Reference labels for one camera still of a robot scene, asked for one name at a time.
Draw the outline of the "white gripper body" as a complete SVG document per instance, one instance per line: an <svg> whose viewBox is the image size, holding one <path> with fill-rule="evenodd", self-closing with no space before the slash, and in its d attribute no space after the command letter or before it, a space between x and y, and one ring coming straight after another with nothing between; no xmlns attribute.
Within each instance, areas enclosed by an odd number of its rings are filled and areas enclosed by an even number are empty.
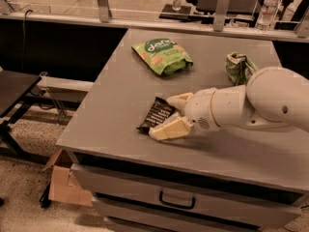
<svg viewBox="0 0 309 232"><path fill-rule="evenodd" d="M211 100L216 91L216 88L200 90L193 94L185 105L185 117L197 133L220 130L211 112Z"/></svg>

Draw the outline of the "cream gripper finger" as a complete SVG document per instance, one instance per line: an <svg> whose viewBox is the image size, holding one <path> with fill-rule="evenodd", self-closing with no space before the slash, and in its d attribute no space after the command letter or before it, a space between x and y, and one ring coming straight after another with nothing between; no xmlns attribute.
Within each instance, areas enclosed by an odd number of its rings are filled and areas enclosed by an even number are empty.
<svg viewBox="0 0 309 232"><path fill-rule="evenodd" d="M193 96L192 93L183 93L173 97L169 97L167 102L177 108L178 110L184 110L188 100Z"/></svg>
<svg viewBox="0 0 309 232"><path fill-rule="evenodd" d="M155 140L180 138L189 135L193 124L185 117L176 112L162 124L150 128L149 135Z"/></svg>

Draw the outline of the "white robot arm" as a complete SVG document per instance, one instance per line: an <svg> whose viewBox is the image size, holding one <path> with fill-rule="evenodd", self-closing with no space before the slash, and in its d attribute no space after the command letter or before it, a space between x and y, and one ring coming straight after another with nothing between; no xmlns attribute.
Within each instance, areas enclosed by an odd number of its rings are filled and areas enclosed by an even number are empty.
<svg viewBox="0 0 309 232"><path fill-rule="evenodd" d="M204 89L167 99L177 111L150 129L156 140L192 132L228 131L245 137L259 131L309 131L309 84L289 69L267 67L248 82L224 89Z"/></svg>

